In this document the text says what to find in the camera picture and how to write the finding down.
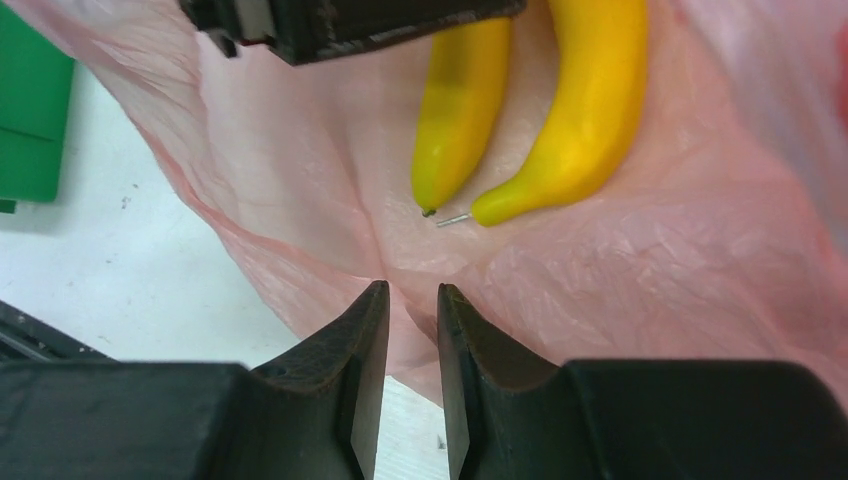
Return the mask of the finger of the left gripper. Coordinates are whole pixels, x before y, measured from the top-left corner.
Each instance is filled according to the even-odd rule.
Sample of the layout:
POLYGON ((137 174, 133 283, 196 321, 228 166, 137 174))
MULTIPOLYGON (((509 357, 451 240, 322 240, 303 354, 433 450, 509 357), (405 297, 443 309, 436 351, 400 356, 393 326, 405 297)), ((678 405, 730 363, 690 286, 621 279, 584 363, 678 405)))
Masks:
POLYGON ((264 45, 289 65, 385 49, 453 27, 514 17, 521 0, 181 0, 227 58, 264 45))

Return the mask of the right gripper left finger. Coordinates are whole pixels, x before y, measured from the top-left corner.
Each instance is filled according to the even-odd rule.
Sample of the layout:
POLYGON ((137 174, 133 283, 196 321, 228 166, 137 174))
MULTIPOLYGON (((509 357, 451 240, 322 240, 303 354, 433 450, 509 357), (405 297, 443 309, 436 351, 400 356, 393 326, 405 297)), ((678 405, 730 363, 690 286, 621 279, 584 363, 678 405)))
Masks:
POLYGON ((249 369, 1 361, 5 479, 370 479, 389 286, 249 369))

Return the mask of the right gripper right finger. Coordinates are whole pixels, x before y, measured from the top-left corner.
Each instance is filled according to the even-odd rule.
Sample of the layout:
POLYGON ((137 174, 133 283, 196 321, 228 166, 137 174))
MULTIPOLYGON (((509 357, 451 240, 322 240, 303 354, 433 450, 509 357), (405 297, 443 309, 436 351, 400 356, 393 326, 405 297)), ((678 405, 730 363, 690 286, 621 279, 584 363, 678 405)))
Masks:
POLYGON ((556 365, 438 290, 454 479, 843 479, 847 417, 808 369, 764 360, 556 365))

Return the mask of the pink plastic bag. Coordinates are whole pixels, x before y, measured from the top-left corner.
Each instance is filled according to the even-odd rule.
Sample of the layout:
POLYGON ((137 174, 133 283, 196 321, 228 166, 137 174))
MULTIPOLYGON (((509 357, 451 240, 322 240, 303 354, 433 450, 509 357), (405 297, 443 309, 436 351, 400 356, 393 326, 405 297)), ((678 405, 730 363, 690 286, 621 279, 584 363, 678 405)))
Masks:
POLYGON ((226 59, 173 1, 14 1, 119 102, 179 198, 308 335, 391 285, 387 370, 439 399, 436 292, 539 354, 785 358, 847 396, 847 5, 653 1, 645 116, 597 195, 436 228, 409 188, 428 38, 226 59))

